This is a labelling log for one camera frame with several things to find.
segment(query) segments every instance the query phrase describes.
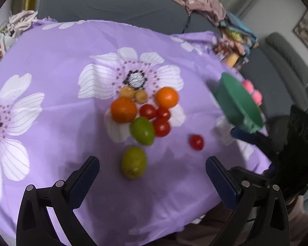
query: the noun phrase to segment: orange fruit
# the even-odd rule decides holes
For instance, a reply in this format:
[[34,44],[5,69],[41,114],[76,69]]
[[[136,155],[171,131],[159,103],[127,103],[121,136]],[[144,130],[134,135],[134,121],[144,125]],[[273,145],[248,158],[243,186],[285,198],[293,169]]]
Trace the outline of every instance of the orange fruit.
[[120,97],[112,103],[111,114],[116,123],[130,123],[137,115],[137,106],[130,98]]
[[163,87],[157,91],[155,102],[159,107],[169,109],[178,104],[179,94],[173,88]]

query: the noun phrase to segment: white wall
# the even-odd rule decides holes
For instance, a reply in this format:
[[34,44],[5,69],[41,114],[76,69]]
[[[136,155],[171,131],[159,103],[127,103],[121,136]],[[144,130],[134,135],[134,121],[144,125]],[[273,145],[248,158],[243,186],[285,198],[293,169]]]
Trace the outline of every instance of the white wall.
[[261,39],[274,31],[282,34],[308,65],[308,49],[293,33],[305,12],[301,0],[257,0],[242,20]]

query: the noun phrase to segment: green bowl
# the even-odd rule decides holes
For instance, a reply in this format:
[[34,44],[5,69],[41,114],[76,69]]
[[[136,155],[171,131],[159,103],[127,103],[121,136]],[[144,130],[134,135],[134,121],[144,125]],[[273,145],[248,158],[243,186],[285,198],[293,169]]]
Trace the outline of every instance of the green bowl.
[[231,124],[249,133],[263,129],[257,105],[243,85],[232,75],[222,73],[213,94]]

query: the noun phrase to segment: pink ball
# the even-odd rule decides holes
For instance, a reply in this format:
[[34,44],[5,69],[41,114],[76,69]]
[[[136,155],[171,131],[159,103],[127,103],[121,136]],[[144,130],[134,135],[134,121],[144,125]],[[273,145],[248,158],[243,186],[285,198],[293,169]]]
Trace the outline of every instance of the pink ball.
[[243,80],[241,83],[248,93],[252,93],[254,91],[255,88],[250,80]]
[[257,106],[262,105],[262,94],[260,91],[254,90],[251,96]]

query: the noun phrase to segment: red tomato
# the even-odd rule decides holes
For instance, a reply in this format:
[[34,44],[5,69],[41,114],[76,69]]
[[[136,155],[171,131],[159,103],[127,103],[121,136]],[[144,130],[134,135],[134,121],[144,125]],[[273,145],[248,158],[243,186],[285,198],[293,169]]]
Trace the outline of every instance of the red tomato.
[[155,131],[155,136],[157,137],[165,137],[171,131],[171,126],[169,122],[161,118],[157,118],[153,121],[153,127]]
[[145,104],[139,109],[141,116],[147,117],[148,120],[153,119],[156,116],[156,110],[152,105]]
[[204,147],[204,140],[201,135],[192,135],[190,137],[190,145],[194,150],[201,151]]
[[168,121],[171,117],[171,114],[168,109],[160,107],[159,109],[156,110],[156,117]]

